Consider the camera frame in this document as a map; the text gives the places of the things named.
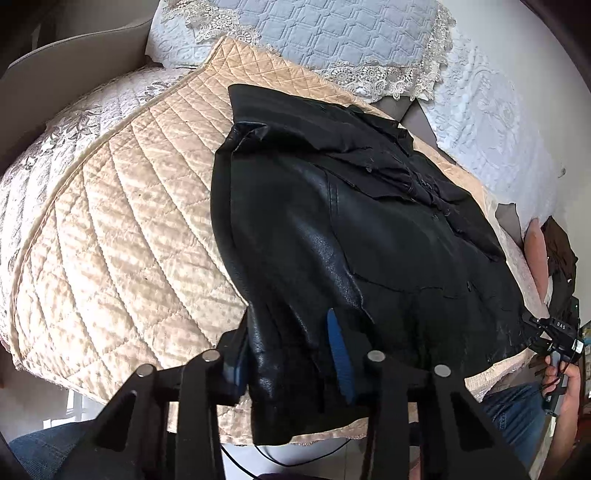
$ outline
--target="light blue quilted cover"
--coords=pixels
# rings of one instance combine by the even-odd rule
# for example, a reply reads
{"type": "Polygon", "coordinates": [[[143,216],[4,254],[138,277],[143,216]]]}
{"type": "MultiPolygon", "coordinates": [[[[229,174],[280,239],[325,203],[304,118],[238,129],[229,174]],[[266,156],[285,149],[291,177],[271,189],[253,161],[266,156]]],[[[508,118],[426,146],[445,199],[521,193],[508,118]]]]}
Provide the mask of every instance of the light blue quilted cover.
{"type": "Polygon", "coordinates": [[[323,69],[337,60],[407,66],[423,57],[436,0],[212,0],[240,15],[283,57],[323,69]]]}

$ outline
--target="quilted fabric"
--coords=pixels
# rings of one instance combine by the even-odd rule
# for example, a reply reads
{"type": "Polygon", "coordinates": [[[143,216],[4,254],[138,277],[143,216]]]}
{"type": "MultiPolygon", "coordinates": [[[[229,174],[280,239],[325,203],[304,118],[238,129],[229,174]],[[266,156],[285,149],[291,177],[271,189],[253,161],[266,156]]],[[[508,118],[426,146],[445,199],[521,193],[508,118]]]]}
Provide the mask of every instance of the quilted fabric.
{"type": "Polygon", "coordinates": [[[227,34],[369,101],[428,99],[450,21],[437,0],[161,0],[146,55],[165,66],[198,66],[212,40],[227,34]]]}
{"type": "MultiPolygon", "coordinates": [[[[0,181],[0,295],[8,298],[15,260],[47,193],[84,150],[117,123],[174,85],[188,69],[143,68],[101,85],[66,107],[0,181]]],[[[6,308],[0,340],[7,344],[6,308]]]]}
{"type": "MultiPolygon", "coordinates": [[[[17,258],[9,298],[9,341],[26,369],[105,402],[140,364],[183,364],[238,325],[245,305],[220,260],[209,217],[213,156],[232,125],[233,83],[383,115],[281,57],[222,39],[202,69],[98,139],[48,198],[17,258]]],[[[500,232],[482,185],[423,142],[415,146],[473,193],[500,232]]],[[[508,237],[499,238],[526,306],[540,314],[525,260],[511,255],[508,237]]],[[[528,356],[506,359],[467,385],[486,391],[528,356]]],[[[251,442],[248,397],[218,414],[223,442],[251,442]]],[[[293,441],[365,431],[361,419],[293,441]]]]}
{"type": "Polygon", "coordinates": [[[263,42],[311,69],[367,59],[418,62],[437,15],[436,0],[213,0],[234,9],[263,42]]]}

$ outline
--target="black cable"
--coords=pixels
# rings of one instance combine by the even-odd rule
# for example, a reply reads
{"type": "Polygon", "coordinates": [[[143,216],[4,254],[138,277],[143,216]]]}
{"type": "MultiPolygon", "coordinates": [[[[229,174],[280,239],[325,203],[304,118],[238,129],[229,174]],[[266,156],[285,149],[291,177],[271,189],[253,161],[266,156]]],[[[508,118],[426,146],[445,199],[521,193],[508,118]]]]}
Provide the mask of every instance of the black cable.
{"type": "Polygon", "coordinates": [[[230,455],[228,453],[228,451],[224,448],[223,445],[220,445],[220,448],[222,449],[222,451],[226,454],[226,456],[230,459],[230,461],[236,465],[240,470],[242,470],[245,474],[247,474],[250,478],[254,479],[254,480],[261,480],[260,477],[257,477],[254,473],[250,473],[248,470],[246,470],[242,465],[240,465],[240,463],[238,463],[236,460],[234,460],[234,458],[232,457],[232,455],[230,455]]]}
{"type": "Polygon", "coordinates": [[[288,464],[286,464],[286,463],[281,463],[281,462],[278,462],[278,461],[277,461],[277,460],[275,460],[274,458],[271,458],[270,456],[268,456],[268,455],[265,455],[265,454],[263,453],[263,451],[262,451],[262,450],[261,450],[261,449],[260,449],[260,448],[259,448],[257,445],[255,445],[255,448],[256,448],[256,450],[257,450],[257,451],[258,451],[258,452],[259,452],[259,453],[260,453],[260,454],[261,454],[263,457],[265,457],[265,458],[266,458],[267,460],[269,460],[270,462],[273,462],[273,463],[276,463],[277,465],[280,465],[280,466],[283,466],[283,467],[287,467],[287,468],[289,468],[289,467],[292,467],[292,466],[301,466],[301,465],[306,465],[306,464],[308,464],[308,463],[315,462],[316,460],[320,460],[321,458],[328,457],[328,456],[332,455],[333,453],[336,453],[336,452],[338,452],[339,450],[341,450],[341,448],[342,448],[342,447],[344,447],[345,445],[347,445],[347,444],[348,444],[350,441],[351,441],[351,439],[348,439],[346,442],[344,442],[344,444],[343,444],[343,445],[341,445],[341,446],[339,446],[339,447],[335,448],[335,449],[334,449],[332,452],[325,453],[324,455],[321,455],[321,456],[319,456],[319,457],[317,457],[317,458],[313,458],[312,460],[306,460],[305,462],[294,463],[294,464],[292,464],[292,465],[288,465],[288,464]]]}

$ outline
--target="beige quilted cover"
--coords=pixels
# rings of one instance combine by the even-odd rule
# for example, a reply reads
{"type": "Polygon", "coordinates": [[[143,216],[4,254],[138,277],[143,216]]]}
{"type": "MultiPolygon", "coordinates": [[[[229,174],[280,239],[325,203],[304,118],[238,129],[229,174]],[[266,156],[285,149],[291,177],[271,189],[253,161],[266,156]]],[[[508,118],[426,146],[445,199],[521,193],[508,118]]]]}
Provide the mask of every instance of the beige quilted cover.
{"type": "MultiPolygon", "coordinates": [[[[213,156],[232,125],[233,83],[383,115],[281,57],[221,39],[200,70],[91,145],[48,196],[15,266],[8,320],[16,364],[106,402],[139,365],[183,364],[238,325],[245,303],[223,267],[209,216],[213,156]]],[[[482,185],[423,142],[416,147],[472,192],[499,234],[527,306],[544,314],[482,185]]],[[[488,390],[528,355],[467,379],[469,388],[477,395],[488,390]]],[[[219,419],[223,442],[251,442],[247,397],[237,408],[221,407],[219,419]]],[[[365,429],[359,420],[294,441],[361,437],[365,429]]]]}

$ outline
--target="lace trim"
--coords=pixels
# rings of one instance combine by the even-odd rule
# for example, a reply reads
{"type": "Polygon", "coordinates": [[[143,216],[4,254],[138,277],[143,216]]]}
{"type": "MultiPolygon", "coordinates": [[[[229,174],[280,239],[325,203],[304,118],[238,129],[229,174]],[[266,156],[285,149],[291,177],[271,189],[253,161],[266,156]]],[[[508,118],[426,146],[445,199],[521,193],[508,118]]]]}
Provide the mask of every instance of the lace trim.
{"type": "MultiPolygon", "coordinates": [[[[188,27],[195,29],[197,42],[221,35],[241,40],[255,47],[277,51],[261,41],[260,33],[250,25],[241,25],[238,13],[230,8],[219,8],[207,0],[166,0],[162,18],[184,17],[188,27]]],[[[420,62],[409,66],[383,66],[377,60],[361,65],[338,60],[325,69],[314,72],[369,102],[391,95],[398,100],[408,95],[412,100],[433,98],[433,86],[441,79],[440,66],[447,64],[446,50],[452,47],[449,26],[454,22],[449,10],[437,4],[433,31],[420,62]]]]}
{"type": "Polygon", "coordinates": [[[446,50],[452,47],[449,28],[452,23],[454,19],[449,10],[438,4],[433,32],[425,46],[423,58],[415,65],[382,66],[376,60],[353,65],[339,60],[315,72],[370,102],[377,102],[387,95],[392,95],[396,100],[401,95],[408,95],[411,100],[416,97],[432,100],[433,86],[441,80],[440,66],[447,64],[446,50]]]}
{"type": "Polygon", "coordinates": [[[261,34],[250,25],[241,25],[238,12],[230,8],[219,8],[207,0],[167,0],[162,10],[162,19],[184,17],[185,24],[195,29],[197,42],[211,40],[221,35],[275,51],[261,42],[261,34]]]}

